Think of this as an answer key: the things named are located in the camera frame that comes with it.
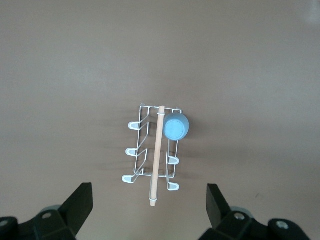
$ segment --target screw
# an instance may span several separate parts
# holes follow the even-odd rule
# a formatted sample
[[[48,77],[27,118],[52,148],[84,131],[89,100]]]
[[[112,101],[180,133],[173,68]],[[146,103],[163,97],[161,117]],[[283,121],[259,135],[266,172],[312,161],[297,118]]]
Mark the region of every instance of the screw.
[[[285,229],[285,230],[289,229],[288,224],[286,224],[284,221],[277,221],[277,222],[276,222],[276,225],[277,225],[278,228],[280,228],[280,229]]]
[[[7,224],[8,224],[7,220],[0,221],[0,227],[4,227]]]
[[[234,214],[234,217],[238,220],[245,220],[245,216],[240,212],[237,212],[236,214]]]
[[[50,212],[47,212],[45,214],[42,215],[42,219],[48,219],[52,216],[52,214]]]

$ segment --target dish rack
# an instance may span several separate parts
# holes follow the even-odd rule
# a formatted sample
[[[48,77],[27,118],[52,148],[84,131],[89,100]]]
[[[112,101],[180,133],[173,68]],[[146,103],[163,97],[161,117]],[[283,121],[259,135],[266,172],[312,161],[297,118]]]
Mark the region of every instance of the dish rack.
[[[151,137],[151,124],[153,124],[151,120],[151,112],[157,111],[158,109],[159,106],[146,106],[142,103],[139,108],[139,121],[132,121],[128,124],[129,129],[137,131],[137,145],[135,148],[127,148],[125,150],[125,153],[128,156],[135,158],[133,175],[124,175],[122,177],[122,181],[125,183],[133,184],[136,182],[139,176],[151,177],[153,175],[152,169],[151,171],[148,171],[148,168],[146,168],[145,166],[148,162],[151,150],[154,149],[154,145],[153,147],[148,146],[146,145],[146,142],[147,139]],[[175,112],[182,114],[182,110],[178,107],[165,107],[164,110],[166,114]],[[179,141],[172,141],[167,138],[165,139],[167,140],[167,147],[165,147],[164,151],[165,172],[159,173],[158,178],[166,178],[167,189],[169,191],[177,191],[180,188],[179,184],[171,182],[170,179],[173,179],[176,176],[176,166],[180,162],[178,158]]]

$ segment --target white wire rack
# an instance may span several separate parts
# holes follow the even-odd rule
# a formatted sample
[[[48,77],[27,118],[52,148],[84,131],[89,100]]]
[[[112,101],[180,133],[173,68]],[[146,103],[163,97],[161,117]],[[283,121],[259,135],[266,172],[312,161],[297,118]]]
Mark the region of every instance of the white wire rack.
[[[124,175],[122,181],[128,184],[133,184],[139,176],[152,176],[151,172],[147,171],[145,166],[148,161],[148,152],[152,150],[150,147],[146,146],[146,141],[150,137],[150,117],[151,110],[158,110],[158,106],[146,106],[141,104],[139,108],[139,121],[132,121],[128,124],[129,129],[137,131],[137,147],[136,148],[127,148],[125,153],[128,156],[135,157],[135,166],[133,169],[133,175]],[[182,114],[180,108],[165,108],[165,111],[168,113],[178,112]],[[159,178],[166,178],[166,185],[169,191],[179,190],[179,184],[170,182],[170,179],[173,179],[176,176],[176,165],[179,164],[180,160],[177,157],[178,155],[178,145],[179,141],[172,141],[167,139],[167,149],[165,154],[165,173],[159,173]]]

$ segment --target blue plastic cup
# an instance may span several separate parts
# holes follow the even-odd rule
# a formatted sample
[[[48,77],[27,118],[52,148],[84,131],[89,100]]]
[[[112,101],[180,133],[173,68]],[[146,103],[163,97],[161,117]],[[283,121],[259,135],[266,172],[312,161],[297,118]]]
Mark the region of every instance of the blue plastic cup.
[[[189,131],[189,121],[181,113],[174,112],[168,114],[163,121],[163,134],[167,139],[180,141]]]

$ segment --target wooden dowel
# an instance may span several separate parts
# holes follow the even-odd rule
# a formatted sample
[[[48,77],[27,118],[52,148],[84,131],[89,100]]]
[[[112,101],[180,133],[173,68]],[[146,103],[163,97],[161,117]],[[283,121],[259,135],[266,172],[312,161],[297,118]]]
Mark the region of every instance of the wooden dowel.
[[[152,207],[156,205],[156,201],[157,201],[158,175],[159,175],[159,164],[160,164],[160,154],[161,154],[162,131],[164,128],[164,117],[165,117],[165,106],[159,106],[158,121],[156,125],[156,135],[155,135],[151,190],[150,190],[150,206]]]

